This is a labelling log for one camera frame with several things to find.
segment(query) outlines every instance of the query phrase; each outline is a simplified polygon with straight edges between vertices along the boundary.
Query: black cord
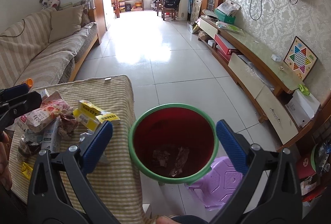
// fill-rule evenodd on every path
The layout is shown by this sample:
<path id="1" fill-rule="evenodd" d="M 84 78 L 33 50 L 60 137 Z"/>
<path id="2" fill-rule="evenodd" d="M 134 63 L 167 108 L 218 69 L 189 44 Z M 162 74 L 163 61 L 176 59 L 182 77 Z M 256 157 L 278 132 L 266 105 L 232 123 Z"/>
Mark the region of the black cord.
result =
<path id="1" fill-rule="evenodd" d="M 297 0 L 297 2 L 298 2 L 298 1 L 299 1 L 299 0 Z M 297 2 L 295 2 L 294 4 L 292 4 L 292 3 L 291 3 L 291 0 L 290 0 L 290 4 L 291 4 L 291 5 L 295 5 L 295 4 L 297 4 Z"/>
<path id="2" fill-rule="evenodd" d="M 22 19 L 22 20 L 23 20 L 23 22 L 24 22 L 24 27 L 23 27 L 22 32 L 21 32 L 19 35 L 16 35 L 16 36 L 11 36 L 11 35 L 0 35 L 0 36 L 5 36 L 5 37 L 18 37 L 18 36 L 22 35 L 22 34 L 23 34 L 23 31 L 24 31 L 24 29 L 25 29 L 25 20 L 24 20 L 24 19 Z"/>
<path id="3" fill-rule="evenodd" d="M 261 14 L 260 14 L 260 17 L 259 17 L 259 18 L 254 19 L 254 18 L 252 17 L 252 15 L 251 15 L 251 7 L 252 7 L 252 0 L 251 0 L 251 5 L 249 6 L 249 15 L 250 15 L 250 17 L 251 17 L 253 20 L 259 20 L 259 19 L 261 18 L 261 16 L 262 16 L 262 0 L 261 0 Z"/>

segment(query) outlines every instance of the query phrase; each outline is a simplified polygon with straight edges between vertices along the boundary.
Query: red box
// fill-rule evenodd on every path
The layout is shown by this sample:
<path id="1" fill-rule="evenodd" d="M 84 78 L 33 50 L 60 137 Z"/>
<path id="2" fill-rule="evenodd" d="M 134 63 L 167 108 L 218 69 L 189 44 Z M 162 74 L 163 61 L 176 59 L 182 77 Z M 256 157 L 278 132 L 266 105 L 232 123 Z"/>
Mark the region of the red box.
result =
<path id="1" fill-rule="evenodd" d="M 219 45 L 216 45 L 217 53 L 222 57 L 224 61 L 226 61 L 227 64 L 229 64 L 231 55 L 225 54 L 225 52 L 222 50 L 222 48 Z"/>
<path id="2" fill-rule="evenodd" d="M 216 43 L 222 48 L 226 55 L 231 55 L 232 52 L 239 52 L 239 50 L 233 46 L 229 41 L 219 34 L 215 35 Z"/>

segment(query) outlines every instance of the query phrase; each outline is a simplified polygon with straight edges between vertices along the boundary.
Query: human hand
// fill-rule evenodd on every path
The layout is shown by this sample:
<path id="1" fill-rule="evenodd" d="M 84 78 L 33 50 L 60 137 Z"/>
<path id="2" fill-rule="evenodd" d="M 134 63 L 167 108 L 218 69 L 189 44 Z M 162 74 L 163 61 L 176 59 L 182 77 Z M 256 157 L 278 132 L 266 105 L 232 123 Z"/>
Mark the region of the human hand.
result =
<path id="1" fill-rule="evenodd" d="M 8 168 L 8 160 L 5 151 L 5 145 L 9 143 L 7 134 L 3 133 L 4 140 L 0 142 L 0 181 L 6 190 L 12 188 L 12 177 Z"/>
<path id="2" fill-rule="evenodd" d="M 166 216 L 161 216 L 156 220 L 156 224 L 179 224 L 176 221 L 173 221 L 172 219 L 166 217 Z"/>

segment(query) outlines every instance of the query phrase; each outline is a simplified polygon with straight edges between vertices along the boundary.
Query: tile floor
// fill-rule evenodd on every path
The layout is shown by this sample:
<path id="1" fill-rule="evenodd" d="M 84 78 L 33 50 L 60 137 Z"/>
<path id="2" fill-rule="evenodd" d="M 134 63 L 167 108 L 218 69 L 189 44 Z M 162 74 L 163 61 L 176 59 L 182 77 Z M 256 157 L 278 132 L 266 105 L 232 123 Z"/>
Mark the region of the tile floor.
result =
<path id="1" fill-rule="evenodd" d="M 215 122 L 225 119 L 234 132 L 265 150 L 281 142 L 268 123 L 260 124 L 258 113 L 244 91 L 231 79 L 186 22 L 163 21 L 156 12 L 120 15 L 92 48 L 75 80 L 127 74 L 132 82 L 138 118 L 155 106 L 182 102 L 205 111 Z M 217 156 L 226 155 L 222 146 Z M 247 210 L 253 209 L 266 184 L 263 173 Z M 193 214 L 207 221 L 217 213 L 205 210 L 183 184 L 160 187 L 141 174 L 143 202 L 153 215 Z"/>

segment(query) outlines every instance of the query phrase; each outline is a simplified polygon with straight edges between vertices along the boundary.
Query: screw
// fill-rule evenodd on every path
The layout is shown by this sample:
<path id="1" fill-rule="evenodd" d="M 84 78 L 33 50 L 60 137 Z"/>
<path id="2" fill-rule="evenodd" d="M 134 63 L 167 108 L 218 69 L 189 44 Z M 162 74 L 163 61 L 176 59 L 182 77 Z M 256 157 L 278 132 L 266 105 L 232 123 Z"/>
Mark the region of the screw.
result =
<path id="1" fill-rule="evenodd" d="M 288 148 L 284 148 L 284 149 L 283 149 L 283 152 L 284 152 L 285 154 L 287 154 L 287 155 L 291 153 L 291 151 L 290 151 Z"/>
<path id="2" fill-rule="evenodd" d="M 77 149 L 78 149 L 78 147 L 76 145 L 72 145 L 69 147 L 70 152 L 75 152 Z"/>
<path id="3" fill-rule="evenodd" d="M 43 156 L 43 155 L 45 155 L 46 154 L 46 150 L 45 149 L 42 149 L 41 151 L 39 151 L 39 155 L 40 156 Z"/>
<path id="4" fill-rule="evenodd" d="M 254 151 L 259 151 L 261 146 L 259 144 L 251 144 L 251 149 Z"/>

